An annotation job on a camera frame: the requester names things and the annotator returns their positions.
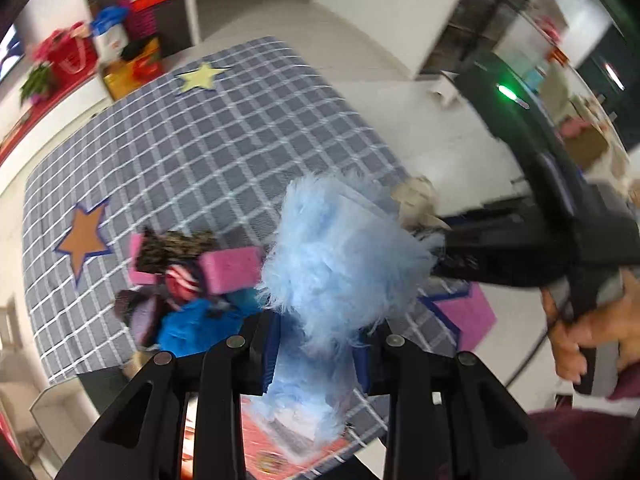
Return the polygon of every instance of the screw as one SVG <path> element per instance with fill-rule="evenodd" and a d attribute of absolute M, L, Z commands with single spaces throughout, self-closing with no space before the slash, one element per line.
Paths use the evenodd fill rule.
<path fill-rule="evenodd" d="M 397 334 L 388 335 L 386 336 L 386 344 L 395 347 L 402 346 L 404 344 L 404 337 Z"/>
<path fill-rule="evenodd" d="M 240 348 L 244 346 L 244 337 L 241 335 L 233 335 L 226 340 L 226 345 L 229 348 Z"/>
<path fill-rule="evenodd" d="M 158 366 L 164 366 L 171 362 L 171 358 L 172 357 L 169 352 L 158 352 L 156 355 L 154 355 L 154 362 Z"/>
<path fill-rule="evenodd" d="M 463 366 L 473 366 L 478 362 L 478 358 L 471 352 L 460 352 L 458 354 L 458 361 Z"/>

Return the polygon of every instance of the star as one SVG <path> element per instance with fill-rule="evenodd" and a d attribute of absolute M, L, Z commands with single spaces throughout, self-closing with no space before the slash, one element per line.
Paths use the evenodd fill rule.
<path fill-rule="evenodd" d="M 82 266 L 87 258 L 110 254 L 111 250 L 100 236 L 99 225 L 104 217 L 108 198 L 100 202 L 91 211 L 77 203 L 74 207 L 74 218 L 71 229 L 62 238 L 54 251 L 71 256 L 71 270 L 76 279 L 76 285 L 82 275 Z"/>
<path fill-rule="evenodd" d="M 178 77 L 184 80 L 184 84 L 182 88 L 180 88 L 181 92 L 186 92 L 187 90 L 191 90 L 192 88 L 204 88 L 207 90 L 212 90 L 215 81 L 214 78 L 218 74 L 222 74 L 229 70 L 228 68 L 213 68 L 209 63 L 202 63 L 200 68 L 194 70 L 193 72 L 187 72 L 184 74 L 178 74 Z"/>

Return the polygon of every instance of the human hand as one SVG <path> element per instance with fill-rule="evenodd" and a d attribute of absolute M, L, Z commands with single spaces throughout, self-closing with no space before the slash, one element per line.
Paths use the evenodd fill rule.
<path fill-rule="evenodd" d="M 627 269 L 622 269 L 625 294 L 582 316 L 569 325 L 560 320 L 549 332 L 551 350 L 556 361 L 556 374 L 580 384 L 587 371 L 587 361 L 579 347 L 595 348 L 610 341 L 620 344 L 618 370 L 640 361 L 640 282 Z M 558 317 L 556 303 L 548 290 L 542 290 L 542 305 L 548 323 Z"/>

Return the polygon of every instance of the screen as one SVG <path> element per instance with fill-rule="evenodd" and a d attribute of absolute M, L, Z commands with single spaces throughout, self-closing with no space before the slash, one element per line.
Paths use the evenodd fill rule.
<path fill-rule="evenodd" d="M 15 26 L 12 25 L 0 41 L 0 81 L 20 61 L 23 55 L 22 44 L 15 32 Z"/>

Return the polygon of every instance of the green plant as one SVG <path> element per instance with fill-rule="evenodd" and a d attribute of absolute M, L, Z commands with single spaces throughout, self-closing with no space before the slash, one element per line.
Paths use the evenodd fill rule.
<path fill-rule="evenodd" d="M 31 69 L 27 81 L 20 88 L 20 104 L 32 95 L 46 94 L 53 85 L 51 66 L 40 63 Z"/>

